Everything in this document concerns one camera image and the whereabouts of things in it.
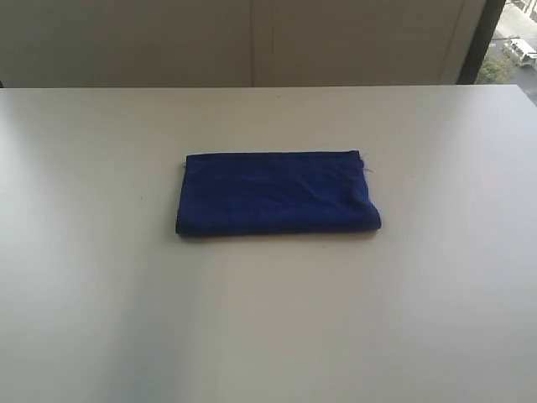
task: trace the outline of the white table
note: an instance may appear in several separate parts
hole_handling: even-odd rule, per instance
[[[359,149],[376,235],[174,234],[187,154]],[[0,401],[535,403],[514,86],[0,92]]]

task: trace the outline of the folded cloth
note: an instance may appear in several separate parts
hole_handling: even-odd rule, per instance
[[[358,151],[186,157],[175,224],[182,236],[353,233],[380,226]]]

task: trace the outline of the folded blue towel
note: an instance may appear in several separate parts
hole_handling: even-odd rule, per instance
[[[380,226],[357,151],[186,157],[175,224],[182,236],[352,233]]]

